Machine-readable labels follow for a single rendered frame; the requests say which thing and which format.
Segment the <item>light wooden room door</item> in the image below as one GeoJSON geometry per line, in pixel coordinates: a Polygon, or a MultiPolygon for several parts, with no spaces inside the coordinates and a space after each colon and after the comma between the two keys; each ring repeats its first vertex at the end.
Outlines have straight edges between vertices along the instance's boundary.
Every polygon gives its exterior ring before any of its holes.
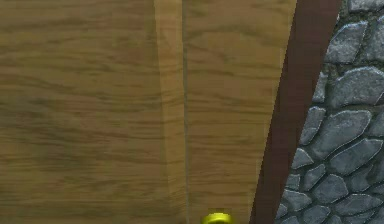
{"type": "Polygon", "coordinates": [[[297,0],[0,0],[0,224],[248,224],[297,0]]]}

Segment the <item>yellow round door knob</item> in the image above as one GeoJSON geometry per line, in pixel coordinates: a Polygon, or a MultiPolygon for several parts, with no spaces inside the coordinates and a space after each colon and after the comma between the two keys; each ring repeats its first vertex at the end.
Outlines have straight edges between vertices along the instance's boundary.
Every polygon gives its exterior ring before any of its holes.
{"type": "Polygon", "coordinates": [[[214,212],[206,215],[201,224],[233,224],[233,219],[229,214],[214,212]]]}

